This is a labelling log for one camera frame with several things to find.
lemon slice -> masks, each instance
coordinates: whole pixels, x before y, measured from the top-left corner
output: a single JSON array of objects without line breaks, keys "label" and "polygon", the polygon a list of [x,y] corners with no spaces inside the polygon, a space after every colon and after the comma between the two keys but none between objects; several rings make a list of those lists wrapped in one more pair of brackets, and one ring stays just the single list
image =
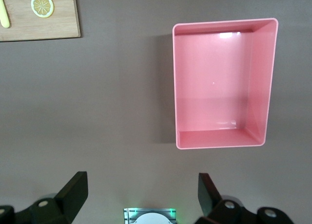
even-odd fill
[{"label": "lemon slice", "polygon": [[48,18],[53,14],[54,4],[52,0],[31,0],[31,9],[37,16]]}]

pink plastic bin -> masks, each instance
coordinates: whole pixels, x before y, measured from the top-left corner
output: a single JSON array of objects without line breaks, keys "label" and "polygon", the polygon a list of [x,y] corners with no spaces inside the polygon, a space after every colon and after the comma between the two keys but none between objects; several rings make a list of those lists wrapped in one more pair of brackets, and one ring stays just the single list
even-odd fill
[{"label": "pink plastic bin", "polygon": [[277,28],[276,19],[174,26],[179,149],[264,144]]}]

gray table surface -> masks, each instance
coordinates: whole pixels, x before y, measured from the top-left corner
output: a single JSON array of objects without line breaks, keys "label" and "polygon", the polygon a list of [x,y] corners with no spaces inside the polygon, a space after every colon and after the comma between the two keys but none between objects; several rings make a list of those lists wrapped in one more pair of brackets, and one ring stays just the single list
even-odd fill
[{"label": "gray table surface", "polygon": [[[75,224],[121,224],[125,207],[202,215],[197,176],[220,193],[311,223],[311,0],[77,0],[81,38],[0,43],[0,204],[16,211],[88,171]],[[262,147],[175,146],[172,27],[277,18]]]}]

